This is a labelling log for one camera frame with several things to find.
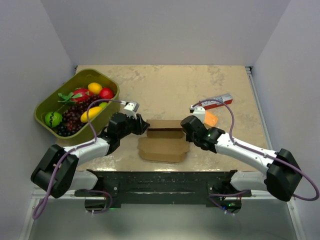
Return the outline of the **brown cardboard paper box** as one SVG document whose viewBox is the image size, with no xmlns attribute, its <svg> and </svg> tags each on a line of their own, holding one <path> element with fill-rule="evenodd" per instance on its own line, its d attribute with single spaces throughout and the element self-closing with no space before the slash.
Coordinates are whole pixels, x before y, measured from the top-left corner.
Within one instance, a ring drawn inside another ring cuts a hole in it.
<svg viewBox="0 0 320 240">
<path fill-rule="evenodd" d="M 146 136 L 138 140 L 138 153 L 147 161 L 181 163 L 190 151 L 190 143 L 180 120 L 148 119 Z"/>
</svg>

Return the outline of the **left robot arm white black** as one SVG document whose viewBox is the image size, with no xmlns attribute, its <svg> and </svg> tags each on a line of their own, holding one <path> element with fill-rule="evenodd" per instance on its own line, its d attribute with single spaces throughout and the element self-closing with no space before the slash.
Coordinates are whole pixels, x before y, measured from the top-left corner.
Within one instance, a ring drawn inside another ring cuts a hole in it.
<svg viewBox="0 0 320 240">
<path fill-rule="evenodd" d="M 99 196 L 104 184 L 90 171 L 76 171 L 81 164 L 113 153 L 124 137 L 142 135 L 150 124 L 138 113 L 136 117 L 115 113 L 108 126 L 96 139 L 61 147 L 51 145 L 31 174 L 32 183 L 54 198 L 60 198 L 69 190 L 86 189 L 92 196 Z"/>
</svg>

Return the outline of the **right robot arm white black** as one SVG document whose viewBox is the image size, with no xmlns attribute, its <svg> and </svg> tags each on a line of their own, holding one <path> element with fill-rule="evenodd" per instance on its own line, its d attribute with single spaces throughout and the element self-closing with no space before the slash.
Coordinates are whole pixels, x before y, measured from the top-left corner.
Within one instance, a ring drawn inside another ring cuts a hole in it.
<svg viewBox="0 0 320 240">
<path fill-rule="evenodd" d="M 223 192 L 230 197 L 239 191 L 267 191 L 278 200 L 288 202 L 300 183 L 302 175 L 293 154 L 282 148 L 280 151 L 260 148 L 236 138 L 222 129 L 205 125 L 194 115 L 180 123 L 186 139 L 204 151 L 226 155 L 256 169 L 255 172 L 234 173 L 223 183 Z"/>
</svg>

